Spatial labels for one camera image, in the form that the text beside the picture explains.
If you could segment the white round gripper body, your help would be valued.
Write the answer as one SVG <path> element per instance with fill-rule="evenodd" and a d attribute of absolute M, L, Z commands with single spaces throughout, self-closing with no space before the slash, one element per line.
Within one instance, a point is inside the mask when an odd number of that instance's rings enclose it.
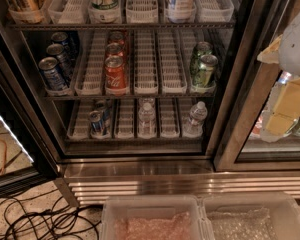
<path fill-rule="evenodd" d="M 281 69 L 300 76 L 300 12 L 285 28 L 278 52 Z"/>

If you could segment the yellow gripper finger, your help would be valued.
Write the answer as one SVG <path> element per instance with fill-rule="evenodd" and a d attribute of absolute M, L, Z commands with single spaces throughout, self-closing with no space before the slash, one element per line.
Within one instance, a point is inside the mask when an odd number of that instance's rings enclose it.
<path fill-rule="evenodd" d="M 282 36 L 279 35 L 265 50 L 259 53 L 257 60 L 265 64 L 278 64 L 281 39 Z"/>
<path fill-rule="evenodd" d="M 276 84 L 270 94 L 270 118 L 266 129 L 273 135 L 286 133 L 300 117 L 300 78 Z"/>

